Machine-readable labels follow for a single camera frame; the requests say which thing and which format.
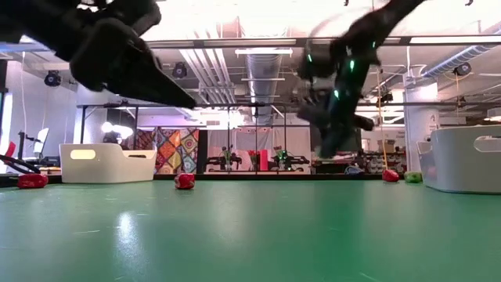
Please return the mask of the colourful patchwork quilt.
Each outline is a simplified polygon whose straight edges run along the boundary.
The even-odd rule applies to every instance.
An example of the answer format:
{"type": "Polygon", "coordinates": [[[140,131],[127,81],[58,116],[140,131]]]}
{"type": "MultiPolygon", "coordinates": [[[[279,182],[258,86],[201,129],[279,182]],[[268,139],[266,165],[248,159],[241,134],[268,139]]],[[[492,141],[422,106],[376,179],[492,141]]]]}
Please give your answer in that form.
{"type": "Polygon", "coordinates": [[[137,150],[157,152],[154,173],[170,175],[195,173],[199,144],[199,130],[196,128],[160,128],[137,131],[137,150]]]}

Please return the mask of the green table mat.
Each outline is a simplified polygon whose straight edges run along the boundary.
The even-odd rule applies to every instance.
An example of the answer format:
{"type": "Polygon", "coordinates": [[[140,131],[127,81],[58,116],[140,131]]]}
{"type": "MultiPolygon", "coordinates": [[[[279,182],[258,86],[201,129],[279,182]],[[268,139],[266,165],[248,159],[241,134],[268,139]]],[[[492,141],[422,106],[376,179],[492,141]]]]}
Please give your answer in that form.
{"type": "Polygon", "coordinates": [[[501,196],[381,181],[1,189],[0,282],[501,282],[501,196]]]}

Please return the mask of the white chair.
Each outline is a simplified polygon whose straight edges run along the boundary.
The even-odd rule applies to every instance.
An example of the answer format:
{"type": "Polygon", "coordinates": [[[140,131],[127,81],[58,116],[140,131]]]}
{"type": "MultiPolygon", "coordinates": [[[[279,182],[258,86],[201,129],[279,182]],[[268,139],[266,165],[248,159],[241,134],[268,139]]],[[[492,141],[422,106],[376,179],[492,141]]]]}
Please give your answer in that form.
{"type": "Polygon", "coordinates": [[[49,134],[49,128],[43,128],[38,132],[37,137],[35,138],[34,141],[35,154],[37,155],[42,154],[48,134],[49,134]]]}

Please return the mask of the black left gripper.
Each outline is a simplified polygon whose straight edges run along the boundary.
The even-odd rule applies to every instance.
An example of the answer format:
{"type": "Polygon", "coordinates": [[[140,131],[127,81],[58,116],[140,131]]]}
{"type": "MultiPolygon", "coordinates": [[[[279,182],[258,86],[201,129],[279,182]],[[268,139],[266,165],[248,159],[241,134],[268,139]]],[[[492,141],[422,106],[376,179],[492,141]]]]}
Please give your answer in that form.
{"type": "Polygon", "coordinates": [[[70,60],[74,78],[92,91],[193,109],[196,100],[160,68],[147,44],[126,24],[98,20],[70,60]]]}

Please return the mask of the bright studio light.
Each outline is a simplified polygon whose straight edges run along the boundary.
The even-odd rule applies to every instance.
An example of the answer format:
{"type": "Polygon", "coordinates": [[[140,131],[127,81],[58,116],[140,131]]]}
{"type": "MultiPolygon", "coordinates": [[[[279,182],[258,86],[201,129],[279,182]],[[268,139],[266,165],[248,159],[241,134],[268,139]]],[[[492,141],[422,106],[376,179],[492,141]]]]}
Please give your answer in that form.
{"type": "Polygon", "coordinates": [[[101,130],[104,133],[103,142],[104,143],[116,143],[121,144],[123,140],[133,135],[133,130],[127,126],[123,125],[113,125],[110,122],[105,122],[101,126],[101,130]]]}

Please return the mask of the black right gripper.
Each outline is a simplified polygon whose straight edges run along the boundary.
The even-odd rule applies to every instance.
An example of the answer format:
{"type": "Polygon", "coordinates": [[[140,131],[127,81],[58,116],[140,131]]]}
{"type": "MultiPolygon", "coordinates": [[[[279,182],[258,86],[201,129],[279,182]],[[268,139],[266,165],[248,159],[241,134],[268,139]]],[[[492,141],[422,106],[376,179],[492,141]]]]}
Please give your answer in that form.
{"type": "Polygon", "coordinates": [[[336,155],[351,137],[353,126],[373,130],[374,121],[358,115],[356,107],[369,69],[380,65],[380,46],[377,38],[347,36],[328,45],[305,45],[297,75],[309,82],[309,90],[297,116],[320,123],[321,158],[336,155]]]}

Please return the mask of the black overhead frame beam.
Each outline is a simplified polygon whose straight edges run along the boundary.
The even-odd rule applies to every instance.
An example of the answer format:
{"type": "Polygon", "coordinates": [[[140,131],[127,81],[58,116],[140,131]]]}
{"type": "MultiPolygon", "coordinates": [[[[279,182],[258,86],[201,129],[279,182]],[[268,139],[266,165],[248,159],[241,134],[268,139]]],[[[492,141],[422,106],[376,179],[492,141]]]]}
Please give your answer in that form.
{"type": "MultiPolygon", "coordinates": [[[[302,48],[328,45],[332,38],[219,38],[150,41],[152,49],[302,48]]],[[[382,46],[501,45],[501,34],[388,37],[382,46]]]]}

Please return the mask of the slim silver ventilation duct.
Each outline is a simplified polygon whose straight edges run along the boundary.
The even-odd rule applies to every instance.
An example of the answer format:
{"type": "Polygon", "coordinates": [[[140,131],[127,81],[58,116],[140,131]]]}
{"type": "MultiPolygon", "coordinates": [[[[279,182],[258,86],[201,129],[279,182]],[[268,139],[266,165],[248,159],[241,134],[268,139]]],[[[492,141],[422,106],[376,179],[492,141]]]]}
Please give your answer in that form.
{"type": "Polygon", "coordinates": [[[426,67],[420,73],[423,78],[434,78],[440,74],[444,74],[458,67],[463,63],[468,63],[470,60],[494,49],[497,45],[471,45],[460,52],[457,52],[447,59],[436,63],[430,67],[426,67]]]}

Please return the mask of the black upright panel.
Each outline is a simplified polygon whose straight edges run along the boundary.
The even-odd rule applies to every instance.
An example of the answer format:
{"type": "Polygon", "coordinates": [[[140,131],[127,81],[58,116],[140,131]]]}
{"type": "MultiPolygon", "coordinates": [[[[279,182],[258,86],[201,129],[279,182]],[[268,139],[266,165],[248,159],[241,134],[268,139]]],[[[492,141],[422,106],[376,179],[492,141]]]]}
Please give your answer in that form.
{"type": "Polygon", "coordinates": [[[200,129],[198,132],[199,136],[198,136],[198,147],[197,147],[196,173],[204,174],[207,161],[208,131],[200,129]]]}

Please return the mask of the distant robot workstation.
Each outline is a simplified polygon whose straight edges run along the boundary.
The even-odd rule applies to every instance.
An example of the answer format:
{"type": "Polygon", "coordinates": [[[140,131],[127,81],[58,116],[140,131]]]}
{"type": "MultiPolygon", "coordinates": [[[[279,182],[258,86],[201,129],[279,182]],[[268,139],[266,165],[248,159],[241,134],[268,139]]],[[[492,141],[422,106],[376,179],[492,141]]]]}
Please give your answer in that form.
{"type": "Polygon", "coordinates": [[[270,171],[288,171],[288,172],[303,172],[302,165],[309,165],[310,161],[305,156],[294,156],[281,146],[275,146],[275,155],[272,161],[269,162],[270,171]]]}
{"type": "Polygon", "coordinates": [[[208,157],[205,165],[218,165],[222,171],[232,171],[239,169],[243,160],[232,151],[233,145],[223,146],[222,152],[217,157],[208,157]]]}

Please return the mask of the white building column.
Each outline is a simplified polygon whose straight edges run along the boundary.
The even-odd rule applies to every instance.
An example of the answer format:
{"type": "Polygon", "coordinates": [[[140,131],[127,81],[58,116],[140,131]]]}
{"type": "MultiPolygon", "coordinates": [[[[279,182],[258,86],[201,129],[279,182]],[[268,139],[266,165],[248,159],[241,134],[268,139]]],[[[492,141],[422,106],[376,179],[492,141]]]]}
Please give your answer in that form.
{"type": "Polygon", "coordinates": [[[417,143],[425,141],[431,132],[438,128],[439,110],[433,105],[438,101],[438,84],[424,82],[421,85],[407,85],[403,101],[419,104],[419,106],[404,106],[407,170],[419,172],[417,143]]]}

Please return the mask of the white ceiling light fixture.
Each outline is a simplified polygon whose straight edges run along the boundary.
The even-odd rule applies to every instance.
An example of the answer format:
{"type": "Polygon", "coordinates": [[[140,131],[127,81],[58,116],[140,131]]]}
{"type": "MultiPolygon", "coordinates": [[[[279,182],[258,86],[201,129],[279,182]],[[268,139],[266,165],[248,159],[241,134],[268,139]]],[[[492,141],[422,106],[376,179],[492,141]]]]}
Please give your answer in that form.
{"type": "Polygon", "coordinates": [[[294,53],[292,49],[270,49],[270,48],[255,48],[255,49],[236,49],[235,54],[240,55],[287,55],[291,56],[294,53]]]}

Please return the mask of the white plastic basket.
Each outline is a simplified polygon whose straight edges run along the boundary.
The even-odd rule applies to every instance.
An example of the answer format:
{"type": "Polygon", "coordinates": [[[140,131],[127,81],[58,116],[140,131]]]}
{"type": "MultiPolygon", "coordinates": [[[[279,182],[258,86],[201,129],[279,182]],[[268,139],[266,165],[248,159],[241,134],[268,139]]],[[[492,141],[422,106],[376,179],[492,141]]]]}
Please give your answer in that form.
{"type": "Polygon", "coordinates": [[[123,150],[116,143],[61,144],[63,183],[133,183],[153,179],[155,150],[123,150]]]}

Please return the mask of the black horizontal frame rail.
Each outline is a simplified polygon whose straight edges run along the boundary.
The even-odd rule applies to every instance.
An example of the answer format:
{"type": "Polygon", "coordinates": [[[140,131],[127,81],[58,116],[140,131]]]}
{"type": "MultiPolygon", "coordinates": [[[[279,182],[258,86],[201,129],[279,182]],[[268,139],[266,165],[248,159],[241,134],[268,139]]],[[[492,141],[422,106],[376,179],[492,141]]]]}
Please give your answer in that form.
{"type": "MultiPolygon", "coordinates": [[[[200,108],[212,108],[212,107],[299,107],[300,104],[295,103],[212,103],[212,104],[197,104],[195,107],[200,108]]],[[[501,107],[501,101],[489,101],[489,102],[404,102],[404,103],[385,103],[381,104],[383,107],[458,107],[458,106],[494,106],[501,107]]],[[[164,104],[134,104],[134,103],[104,103],[104,104],[80,104],[76,106],[77,108],[163,108],[163,107],[179,107],[179,106],[169,106],[164,104]]]]}

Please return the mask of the pale grey plastic basket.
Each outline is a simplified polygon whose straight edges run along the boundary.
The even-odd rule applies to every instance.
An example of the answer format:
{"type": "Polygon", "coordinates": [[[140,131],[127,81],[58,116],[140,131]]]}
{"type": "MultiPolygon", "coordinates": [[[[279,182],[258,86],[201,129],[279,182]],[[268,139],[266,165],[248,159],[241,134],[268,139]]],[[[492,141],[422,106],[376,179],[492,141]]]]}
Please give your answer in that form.
{"type": "Polygon", "coordinates": [[[425,186],[501,194],[501,125],[440,128],[416,145],[425,186]]]}

